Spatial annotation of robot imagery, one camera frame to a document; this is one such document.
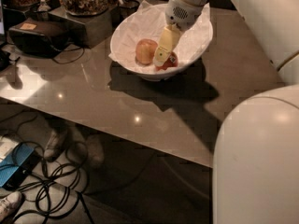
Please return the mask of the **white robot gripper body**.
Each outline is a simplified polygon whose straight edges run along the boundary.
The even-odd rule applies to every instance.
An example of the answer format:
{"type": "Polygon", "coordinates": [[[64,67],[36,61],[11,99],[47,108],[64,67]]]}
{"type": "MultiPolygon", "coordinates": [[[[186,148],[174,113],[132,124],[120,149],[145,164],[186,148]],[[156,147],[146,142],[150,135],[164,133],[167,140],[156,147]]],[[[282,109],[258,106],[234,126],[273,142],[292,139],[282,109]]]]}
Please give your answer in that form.
{"type": "Polygon", "coordinates": [[[176,25],[180,31],[187,31],[196,23],[202,10],[202,6],[195,6],[187,0],[169,0],[165,20],[168,25],[176,25]]]}

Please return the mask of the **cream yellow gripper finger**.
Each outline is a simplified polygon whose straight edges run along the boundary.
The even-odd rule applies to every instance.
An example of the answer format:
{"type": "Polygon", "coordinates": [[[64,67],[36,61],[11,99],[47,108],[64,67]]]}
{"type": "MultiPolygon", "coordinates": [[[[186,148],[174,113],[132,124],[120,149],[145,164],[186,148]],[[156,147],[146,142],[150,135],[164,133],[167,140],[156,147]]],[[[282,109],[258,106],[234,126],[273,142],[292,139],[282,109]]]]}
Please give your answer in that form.
{"type": "Polygon", "coordinates": [[[162,31],[158,46],[154,52],[153,64],[162,67],[178,45],[181,32],[175,24],[166,25],[162,31]]]}

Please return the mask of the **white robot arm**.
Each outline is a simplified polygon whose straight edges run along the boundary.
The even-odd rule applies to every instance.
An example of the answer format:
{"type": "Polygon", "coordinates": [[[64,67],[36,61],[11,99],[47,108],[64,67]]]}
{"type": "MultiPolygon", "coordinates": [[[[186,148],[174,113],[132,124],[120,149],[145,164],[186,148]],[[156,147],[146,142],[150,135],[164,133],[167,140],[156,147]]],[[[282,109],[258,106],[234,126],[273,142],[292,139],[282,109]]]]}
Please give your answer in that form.
{"type": "MultiPolygon", "coordinates": [[[[207,0],[169,0],[154,62],[163,64],[207,0]]],[[[213,224],[299,224],[299,0],[231,0],[284,81],[221,125],[213,156],[213,224]]]]}

